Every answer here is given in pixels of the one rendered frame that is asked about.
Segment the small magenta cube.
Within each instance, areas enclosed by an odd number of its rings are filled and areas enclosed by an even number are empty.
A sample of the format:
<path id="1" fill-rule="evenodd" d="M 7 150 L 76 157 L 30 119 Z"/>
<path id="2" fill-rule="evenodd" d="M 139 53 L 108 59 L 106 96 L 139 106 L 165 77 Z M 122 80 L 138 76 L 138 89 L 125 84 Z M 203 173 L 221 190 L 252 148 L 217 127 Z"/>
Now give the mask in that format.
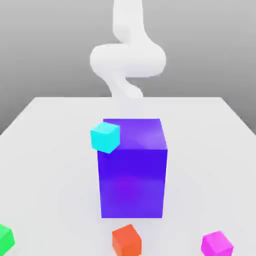
<path id="1" fill-rule="evenodd" d="M 232 256 L 234 246 L 221 232 L 216 231 L 204 235 L 201 252 L 204 256 Z"/>

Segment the large purple box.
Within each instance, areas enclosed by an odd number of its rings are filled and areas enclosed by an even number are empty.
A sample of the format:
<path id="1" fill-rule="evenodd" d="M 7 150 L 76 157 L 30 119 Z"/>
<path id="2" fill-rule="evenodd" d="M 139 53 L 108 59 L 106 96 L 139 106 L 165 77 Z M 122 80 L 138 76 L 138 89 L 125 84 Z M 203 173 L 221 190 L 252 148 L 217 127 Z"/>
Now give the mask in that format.
<path id="1" fill-rule="evenodd" d="M 97 153 L 102 218 L 163 216 L 168 147 L 158 118 L 106 118 L 120 144 Z"/>

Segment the small green cube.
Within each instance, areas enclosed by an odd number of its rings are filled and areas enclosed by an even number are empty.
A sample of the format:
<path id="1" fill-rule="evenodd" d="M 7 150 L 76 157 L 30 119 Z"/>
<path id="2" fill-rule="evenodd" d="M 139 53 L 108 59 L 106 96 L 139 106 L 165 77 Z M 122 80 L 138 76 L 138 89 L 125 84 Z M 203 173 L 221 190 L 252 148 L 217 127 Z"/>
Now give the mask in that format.
<path id="1" fill-rule="evenodd" d="M 12 229 L 0 224 L 0 256 L 4 256 L 15 244 Z"/>

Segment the small cyan cube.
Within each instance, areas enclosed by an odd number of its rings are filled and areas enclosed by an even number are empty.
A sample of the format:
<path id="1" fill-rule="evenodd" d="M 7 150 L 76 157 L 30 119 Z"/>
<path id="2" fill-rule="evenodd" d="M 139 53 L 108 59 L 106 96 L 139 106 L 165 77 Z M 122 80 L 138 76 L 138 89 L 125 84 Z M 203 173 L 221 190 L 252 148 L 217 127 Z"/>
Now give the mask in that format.
<path id="1" fill-rule="evenodd" d="M 110 154 L 120 145 L 120 126 L 102 121 L 90 130 L 93 149 Z"/>

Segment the small orange cube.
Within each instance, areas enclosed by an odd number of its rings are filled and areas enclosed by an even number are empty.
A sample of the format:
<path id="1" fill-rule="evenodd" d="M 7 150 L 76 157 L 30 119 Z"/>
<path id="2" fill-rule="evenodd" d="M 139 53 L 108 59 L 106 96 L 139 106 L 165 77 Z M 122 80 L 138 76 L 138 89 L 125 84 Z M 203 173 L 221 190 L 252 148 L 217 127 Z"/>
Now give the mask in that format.
<path id="1" fill-rule="evenodd" d="M 112 246 L 117 256 L 140 256 L 142 254 L 142 239 L 132 224 L 112 232 Z"/>

